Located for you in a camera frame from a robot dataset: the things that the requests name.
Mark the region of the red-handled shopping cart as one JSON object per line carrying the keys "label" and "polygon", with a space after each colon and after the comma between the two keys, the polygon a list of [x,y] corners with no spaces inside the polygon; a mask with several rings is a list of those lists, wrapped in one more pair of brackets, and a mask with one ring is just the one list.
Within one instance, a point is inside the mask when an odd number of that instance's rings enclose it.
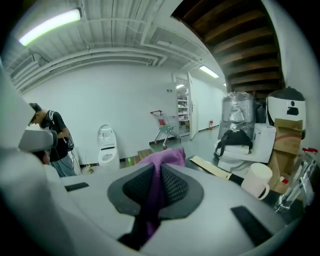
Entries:
{"label": "red-handled shopping cart", "polygon": [[177,117],[172,115],[165,114],[162,110],[154,110],[151,111],[150,114],[155,118],[155,121],[158,125],[158,132],[156,134],[156,137],[153,141],[153,143],[156,145],[158,144],[158,137],[161,134],[165,134],[165,139],[162,143],[162,149],[167,149],[167,141],[170,136],[172,136],[175,140],[178,140],[181,142],[181,136],[175,132],[175,129],[177,127],[176,121]]}

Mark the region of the black bag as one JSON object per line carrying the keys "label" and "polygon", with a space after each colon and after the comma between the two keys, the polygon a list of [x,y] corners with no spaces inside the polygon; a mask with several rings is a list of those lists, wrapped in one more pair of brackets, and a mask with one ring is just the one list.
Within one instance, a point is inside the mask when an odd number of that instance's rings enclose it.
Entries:
{"label": "black bag", "polygon": [[214,157],[220,158],[226,146],[248,146],[248,149],[251,150],[253,143],[243,130],[227,130],[215,148]]}

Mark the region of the long ceiling light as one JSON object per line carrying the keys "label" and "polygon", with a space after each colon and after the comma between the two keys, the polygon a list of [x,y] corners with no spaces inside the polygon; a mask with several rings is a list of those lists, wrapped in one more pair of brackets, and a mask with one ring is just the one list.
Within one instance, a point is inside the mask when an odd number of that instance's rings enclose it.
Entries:
{"label": "long ceiling light", "polygon": [[23,36],[21,36],[18,41],[23,45],[27,46],[29,43],[35,39],[41,37],[42,35],[59,28],[61,26],[67,25],[69,23],[77,22],[81,19],[81,10],[78,8],[69,10],[67,12],[56,15],[44,22],[36,25]]}

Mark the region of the large cardboard box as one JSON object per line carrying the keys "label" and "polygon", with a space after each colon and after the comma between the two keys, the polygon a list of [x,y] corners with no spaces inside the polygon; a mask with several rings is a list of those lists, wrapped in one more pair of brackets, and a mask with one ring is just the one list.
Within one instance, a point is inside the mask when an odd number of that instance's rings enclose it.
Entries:
{"label": "large cardboard box", "polygon": [[268,182],[270,189],[283,195],[290,187],[301,160],[299,155],[273,150],[267,165],[272,171]]}

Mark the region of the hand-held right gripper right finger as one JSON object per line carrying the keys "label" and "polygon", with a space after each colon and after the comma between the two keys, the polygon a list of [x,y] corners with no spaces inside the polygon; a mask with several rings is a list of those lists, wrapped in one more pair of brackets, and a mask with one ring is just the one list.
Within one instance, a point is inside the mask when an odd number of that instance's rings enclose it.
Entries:
{"label": "hand-held right gripper right finger", "polygon": [[167,217],[140,249],[146,256],[270,256],[283,241],[286,225],[266,203],[239,185],[173,164],[163,168],[188,184],[186,196],[166,207],[185,208],[182,218]]}

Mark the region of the corridor ceiling light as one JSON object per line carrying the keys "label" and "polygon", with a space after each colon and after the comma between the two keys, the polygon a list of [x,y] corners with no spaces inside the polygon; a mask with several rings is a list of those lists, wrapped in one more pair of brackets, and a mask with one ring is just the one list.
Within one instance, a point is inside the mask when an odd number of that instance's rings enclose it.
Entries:
{"label": "corridor ceiling light", "polygon": [[205,65],[200,66],[199,69],[215,79],[220,77],[217,73],[215,73]]}

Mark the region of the white smart toilet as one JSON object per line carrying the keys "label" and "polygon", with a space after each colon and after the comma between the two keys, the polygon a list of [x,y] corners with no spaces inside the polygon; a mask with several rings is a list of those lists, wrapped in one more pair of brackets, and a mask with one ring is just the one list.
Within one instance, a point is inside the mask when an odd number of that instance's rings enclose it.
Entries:
{"label": "white smart toilet", "polygon": [[97,132],[98,164],[107,171],[120,168],[120,157],[114,130],[109,124],[103,124]]}

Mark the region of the chrome faucet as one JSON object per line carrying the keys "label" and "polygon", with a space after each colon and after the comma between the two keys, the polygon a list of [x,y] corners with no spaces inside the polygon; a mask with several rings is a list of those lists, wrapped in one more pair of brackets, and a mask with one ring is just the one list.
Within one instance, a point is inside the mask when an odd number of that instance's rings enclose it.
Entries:
{"label": "chrome faucet", "polygon": [[319,164],[315,159],[315,152],[305,151],[299,156],[289,178],[288,187],[280,195],[274,205],[276,212],[289,210],[295,201],[302,202],[302,208],[308,208],[315,198],[315,186]]}

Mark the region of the white tank toilet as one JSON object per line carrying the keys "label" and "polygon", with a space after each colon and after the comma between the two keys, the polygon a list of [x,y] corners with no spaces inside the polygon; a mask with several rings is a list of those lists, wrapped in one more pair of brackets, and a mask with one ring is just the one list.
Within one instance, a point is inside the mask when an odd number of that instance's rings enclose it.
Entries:
{"label": "white tank toilet", "polygon": [[[252,149],[249,150],[249,147],[244,145],[227,145],[223,155],[216,158],[217,166],[231,173],[244,170],[253,163],[266,164],[269,162],[275,138],[275,127],[265,123],[256,123],[251,139]],[[220,140],[214,145],[214,151]]]}

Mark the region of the wooden staircase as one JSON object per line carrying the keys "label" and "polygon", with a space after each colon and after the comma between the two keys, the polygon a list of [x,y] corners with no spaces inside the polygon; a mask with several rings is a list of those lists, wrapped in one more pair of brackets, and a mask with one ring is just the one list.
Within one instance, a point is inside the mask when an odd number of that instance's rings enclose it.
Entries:
{"label": "wooden staircase", "polygon": [[208,48],[228,92],[263,100],[285,87],[278,38],[262,0],[182,0],[172,15]]}

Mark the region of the white mug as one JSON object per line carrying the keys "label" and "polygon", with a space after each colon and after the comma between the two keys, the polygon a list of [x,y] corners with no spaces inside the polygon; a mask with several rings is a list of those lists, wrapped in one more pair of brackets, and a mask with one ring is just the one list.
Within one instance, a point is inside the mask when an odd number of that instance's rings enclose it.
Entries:
{"label": "white mug", "polygon": [[269,181],[272,176],[273,172],[268,166],[262,163],[253,163],[246,173],[241,187],[262,201],[270,192]]}

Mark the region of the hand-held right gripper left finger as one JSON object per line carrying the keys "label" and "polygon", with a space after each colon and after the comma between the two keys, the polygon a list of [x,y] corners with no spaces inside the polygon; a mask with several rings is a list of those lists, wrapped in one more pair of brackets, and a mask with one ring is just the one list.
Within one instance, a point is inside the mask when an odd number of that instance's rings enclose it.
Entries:
{"label": "hand-held right gripper left finger", "polygon": [[157,186],[152,163],[61,179],[68,195],[94,226],[139,250],[157,231]]}

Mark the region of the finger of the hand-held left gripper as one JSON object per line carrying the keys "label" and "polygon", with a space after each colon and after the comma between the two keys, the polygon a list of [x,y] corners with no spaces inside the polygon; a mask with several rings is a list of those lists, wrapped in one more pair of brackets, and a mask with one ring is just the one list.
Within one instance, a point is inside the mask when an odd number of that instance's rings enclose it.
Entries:
{"label": "finger of the hand-held left gripper", "polygon": [[26,129],[18,148],[25,152],[40,152],[55,148],[58,145],[58,135],[50,129]]}

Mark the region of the purple cloth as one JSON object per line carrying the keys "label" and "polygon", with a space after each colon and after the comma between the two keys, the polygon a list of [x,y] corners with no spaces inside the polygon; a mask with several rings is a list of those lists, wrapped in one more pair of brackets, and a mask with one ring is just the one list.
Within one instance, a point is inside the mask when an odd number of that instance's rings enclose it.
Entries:
{"label": "purple cloth", "polygon": [[142,209],[142,220],[145,223],[145,240],[149,240],[160,225],[158,212],[165,205],[162,189],[161,164],[185,166],[186,154],[183,148],[168,148],[154,152],[139,162],[139,164],[153,164],[151,185],[146,203]]}

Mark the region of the plastic-wrapped grey appliance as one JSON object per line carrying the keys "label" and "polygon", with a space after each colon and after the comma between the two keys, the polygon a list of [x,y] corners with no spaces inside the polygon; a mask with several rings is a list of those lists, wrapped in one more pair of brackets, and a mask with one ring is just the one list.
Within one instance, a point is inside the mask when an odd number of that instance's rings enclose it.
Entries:
{"label": "plastic-wrapped grey appliance", "polygon": [[243,130],[251,140],[254,133],[255,106],[254,98],[246,92],[229,92],[222,98],[222,113],[218,139],[225,132]]}

